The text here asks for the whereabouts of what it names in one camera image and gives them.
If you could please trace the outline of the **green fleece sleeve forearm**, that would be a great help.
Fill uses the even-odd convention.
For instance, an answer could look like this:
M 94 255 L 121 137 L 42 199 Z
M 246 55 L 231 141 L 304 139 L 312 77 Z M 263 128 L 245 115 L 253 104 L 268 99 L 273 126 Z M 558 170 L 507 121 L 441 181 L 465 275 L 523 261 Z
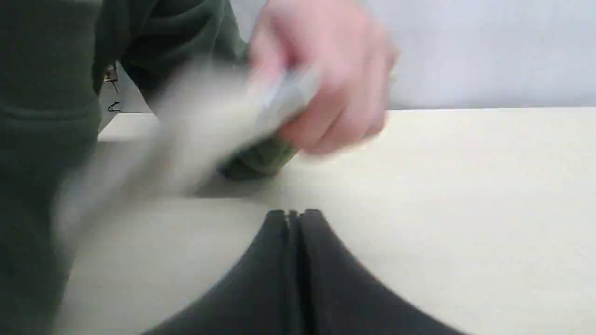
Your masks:
M 120 58 L 121 65 L 146 101 L 183 65 L 215 60 L 242 66 L 248 47 L 240 37 L 228 0 L 132 0 L 132 23 L 140 27 Z M 229 159 L 219 172 L 229 180 L 272 177 L 295 156 L 283 140 L 268 138 Z

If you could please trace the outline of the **person's bare hand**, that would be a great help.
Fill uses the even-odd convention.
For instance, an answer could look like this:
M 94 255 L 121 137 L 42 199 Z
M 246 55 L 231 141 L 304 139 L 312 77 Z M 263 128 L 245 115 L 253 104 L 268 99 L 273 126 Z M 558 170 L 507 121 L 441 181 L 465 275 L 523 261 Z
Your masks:
M 249 43 L 256 79 L 313 66 L 320 89 L 279 135 L 296 150 L 326 155 L 379 135 L 398 58 L 389 31 L 355 0 L 269 0 Z

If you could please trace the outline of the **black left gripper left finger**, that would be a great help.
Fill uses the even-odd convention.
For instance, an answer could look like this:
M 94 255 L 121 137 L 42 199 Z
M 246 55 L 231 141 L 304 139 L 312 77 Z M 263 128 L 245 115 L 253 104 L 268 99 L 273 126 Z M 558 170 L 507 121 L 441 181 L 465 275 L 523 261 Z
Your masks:
M 298 305 L 288 265 L 289 228 L 267 213 L 240 260 L 198 301 L 149 335 L 296 335 Z

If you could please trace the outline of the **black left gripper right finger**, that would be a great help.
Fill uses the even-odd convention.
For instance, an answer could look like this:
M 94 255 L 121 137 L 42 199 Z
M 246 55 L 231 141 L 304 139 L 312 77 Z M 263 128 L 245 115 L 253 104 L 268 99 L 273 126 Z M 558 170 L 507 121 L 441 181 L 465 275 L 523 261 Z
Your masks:
M 457 335 L 371 274 L 319 210 L 296 215 L 296 322 L 301 335 Z

